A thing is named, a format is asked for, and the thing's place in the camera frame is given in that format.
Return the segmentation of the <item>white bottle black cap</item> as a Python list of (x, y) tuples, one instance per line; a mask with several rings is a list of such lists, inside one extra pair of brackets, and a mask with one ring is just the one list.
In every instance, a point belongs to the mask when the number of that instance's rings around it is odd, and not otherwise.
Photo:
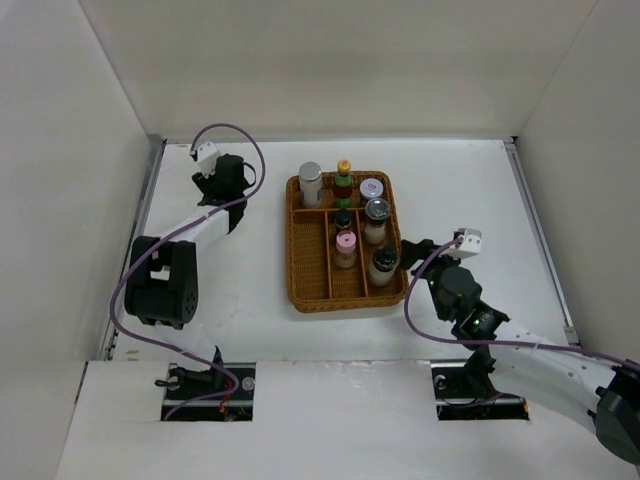
[(390, 283), (397, 269), (399, 256), (391, 246), (377, 249), (368, 267), (368, 278), (372, 285), (383, 287)]

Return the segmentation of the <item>salt shaker silver cap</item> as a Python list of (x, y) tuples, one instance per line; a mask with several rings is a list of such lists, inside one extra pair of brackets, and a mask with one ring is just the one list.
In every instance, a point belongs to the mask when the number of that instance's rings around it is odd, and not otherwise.
[(386, 222), (391, 216), (392, 208), (388, 201), (377, 198), (369, 200), (364, 209), (364, 239), (372, 245), (380, 244), (386, 236)]

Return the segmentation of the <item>pink cap spice jar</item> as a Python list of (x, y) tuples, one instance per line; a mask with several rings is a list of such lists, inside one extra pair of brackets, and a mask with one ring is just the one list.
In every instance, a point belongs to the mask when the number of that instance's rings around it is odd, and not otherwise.
[(351, 268), (357, 259), (356, 234), (351, 230), (342, 230), (336, 236), (334, 262), (339, 268)]

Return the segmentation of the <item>small dark spice jar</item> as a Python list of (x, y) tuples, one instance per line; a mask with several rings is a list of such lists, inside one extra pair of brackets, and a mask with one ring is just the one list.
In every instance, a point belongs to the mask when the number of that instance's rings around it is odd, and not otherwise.
[(350, 230), (352, 227), (352, 213), (346, 208), (339, 209), (335, 213), (334, 223), (337, 232)]

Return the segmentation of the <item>jar with red white lid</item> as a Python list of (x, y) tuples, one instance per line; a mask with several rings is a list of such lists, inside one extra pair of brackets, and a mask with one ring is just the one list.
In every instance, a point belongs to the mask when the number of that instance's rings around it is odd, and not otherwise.
[(360, 199), (363, 205), (370, 200), (381, 198), (384, 193), (383, 183), (373, 177), (365, 178), (359, 185)]

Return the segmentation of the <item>white jar silver lid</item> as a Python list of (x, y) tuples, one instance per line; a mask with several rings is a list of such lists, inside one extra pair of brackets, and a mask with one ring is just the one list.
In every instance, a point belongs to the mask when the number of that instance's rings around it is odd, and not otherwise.
[(315, 162), (302, 164), (298, 172), (301, 199), (305, 208), (320, 208), (322, 205), (322, 170)]

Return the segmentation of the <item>red sauce bottle green label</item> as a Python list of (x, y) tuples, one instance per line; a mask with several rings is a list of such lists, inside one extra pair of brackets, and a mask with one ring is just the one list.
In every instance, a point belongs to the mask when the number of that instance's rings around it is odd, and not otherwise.
[(353, 184), (351, 176), (351, 162), (348, 159), (342, 159), (337, 163), (333, 195), (337, 208), (352, 207)]

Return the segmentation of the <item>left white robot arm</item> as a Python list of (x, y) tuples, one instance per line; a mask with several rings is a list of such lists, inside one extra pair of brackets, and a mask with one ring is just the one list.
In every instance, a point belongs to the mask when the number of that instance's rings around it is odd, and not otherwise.
[(126, 282), (125, 310), (144, 325), (180, 331), (194, 318), (199, 301), (198, 255), (231, 234), (244, 216), (245, 191), (254, 185), (245, 172), (255, 168), (232, 154), (213, 153), (207, 162), (205, 171), (192, 176), (202, 193), (194, 213)]

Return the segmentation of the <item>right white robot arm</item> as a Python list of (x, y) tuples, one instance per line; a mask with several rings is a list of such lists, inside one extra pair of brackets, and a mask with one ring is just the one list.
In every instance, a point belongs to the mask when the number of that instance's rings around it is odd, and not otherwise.
[(437, 318), (452, 325), (443, 343), (472, 353), (463, 373), (466, 388), (541, 404), (583, 426), (619, 459), (638, 464), (638, 363), (549, 343), (484, 302), (480, 284), (461, 265), (478, 254), (479, 243), (461, 232), (443, 245), (401, 243), (401, 269), (427, 283)]

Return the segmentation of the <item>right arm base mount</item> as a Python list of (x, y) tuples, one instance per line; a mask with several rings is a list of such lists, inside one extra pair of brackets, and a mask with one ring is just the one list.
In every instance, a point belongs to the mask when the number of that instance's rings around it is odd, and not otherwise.
[(440, 421), (529, 420), (526, 400), (494, 388), (489, 360), (480, 353), (432, 361), (430, 369)]

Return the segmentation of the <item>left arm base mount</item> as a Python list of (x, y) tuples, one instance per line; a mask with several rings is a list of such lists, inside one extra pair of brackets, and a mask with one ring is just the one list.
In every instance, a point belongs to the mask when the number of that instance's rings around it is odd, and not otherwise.
[(256, 364), (231, 363), (225, 368), (238, 380), (215, 369), (188, 370), (171, 364), (164, 379), (155, 386), (163, 394), (160, 419), (174, 422), (249, 422), (253, 419), (256, 392)]

